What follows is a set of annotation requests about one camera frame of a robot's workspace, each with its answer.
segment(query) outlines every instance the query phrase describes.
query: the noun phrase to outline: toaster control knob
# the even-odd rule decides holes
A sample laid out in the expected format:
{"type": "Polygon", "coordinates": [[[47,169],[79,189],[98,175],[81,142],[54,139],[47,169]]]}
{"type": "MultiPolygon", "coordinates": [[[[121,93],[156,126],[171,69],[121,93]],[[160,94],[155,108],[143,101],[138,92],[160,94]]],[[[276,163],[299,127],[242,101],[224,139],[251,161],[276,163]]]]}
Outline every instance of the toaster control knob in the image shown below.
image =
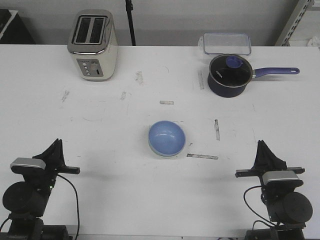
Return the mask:
{"type": "Polygon", "coordinates": [[[91,69],[92,70],[97,70],[98,69],[98,63],[95,63],[95,62],[91,63],[91,69]]]}

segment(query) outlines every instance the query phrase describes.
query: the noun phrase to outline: lid knob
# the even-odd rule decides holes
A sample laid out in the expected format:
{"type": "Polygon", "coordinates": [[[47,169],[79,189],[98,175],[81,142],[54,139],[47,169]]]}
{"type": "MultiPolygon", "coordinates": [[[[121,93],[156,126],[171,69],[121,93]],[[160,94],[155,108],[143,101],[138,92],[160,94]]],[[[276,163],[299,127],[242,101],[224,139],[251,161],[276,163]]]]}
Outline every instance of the lid knob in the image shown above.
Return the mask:
{"type": "Polygon", "coordinates": [[[226,58],[225,63],[229,68],[238,69],[244,62],[237,56],[232,55],[226,58]]]}

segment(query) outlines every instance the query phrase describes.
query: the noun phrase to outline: black pot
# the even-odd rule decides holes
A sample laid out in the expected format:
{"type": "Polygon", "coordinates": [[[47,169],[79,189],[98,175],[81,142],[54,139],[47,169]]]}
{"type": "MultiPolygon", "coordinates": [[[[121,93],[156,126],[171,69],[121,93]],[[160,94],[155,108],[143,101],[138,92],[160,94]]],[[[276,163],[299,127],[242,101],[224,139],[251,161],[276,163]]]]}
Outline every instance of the black pot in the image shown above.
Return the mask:
{"type": "Polygon", "coordinates": [[[298,74],[296,67],[265,67],[253,70],[250,63],[235,54],[222,54],[210,62],[208,84],[210,89],[224,98],[241,94],[252,78],[267,74],[298,74]]]}

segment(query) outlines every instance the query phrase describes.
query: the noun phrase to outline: white table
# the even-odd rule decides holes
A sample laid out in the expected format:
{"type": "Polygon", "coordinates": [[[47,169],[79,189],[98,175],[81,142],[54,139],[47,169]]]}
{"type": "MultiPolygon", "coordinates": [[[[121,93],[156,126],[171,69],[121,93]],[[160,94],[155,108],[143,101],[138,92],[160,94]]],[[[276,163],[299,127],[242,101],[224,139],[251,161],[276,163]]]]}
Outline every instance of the white table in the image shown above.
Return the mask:
{"type": "MultiPolygon", "coordinates": [[[[59,138],[66,165],[81,168],[64,175],[78,189],[81,234],[243,237],[257,219],[243,193],[259,179],[235,172],[253,166],[264,140],[288,167],[305,168],[296,191],[311,201],[313,216],[303,232],[320,238],[318,48],[253,47],[253,68],[297,67],[300,74],[257,78],[234,98],[209,89],[198,51],[121,46],[113,77],[90,82],[78,76],[64,45],[0,45],[0,195],[22,180],[9,169],[13,160],[59,138]],[[185,131],[186,145],[174,157],[148,146],[149,127],[160,120],[185,131]]],[[[248,201],[268,217],[260,193],[248,193],[248,201]]],[[[1,205],[1,218],[8,214],[1,205]]],[[[76,231],[74,192],[60,178],[42,219],[76,231]]]]}

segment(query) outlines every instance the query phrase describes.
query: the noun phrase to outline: blue bowl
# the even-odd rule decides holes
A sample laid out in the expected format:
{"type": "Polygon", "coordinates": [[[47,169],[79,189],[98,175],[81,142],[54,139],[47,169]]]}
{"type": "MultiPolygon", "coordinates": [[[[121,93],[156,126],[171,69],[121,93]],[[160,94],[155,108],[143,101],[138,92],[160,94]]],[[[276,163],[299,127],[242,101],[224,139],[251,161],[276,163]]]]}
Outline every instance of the blue bowl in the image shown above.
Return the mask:
{"type": "Polygon", "coordinates": [[[171,157],[181,152],[186,143],[184,131],[172,121],[158,121],[148,135],[150,148],[158,155],[171,157]]]}

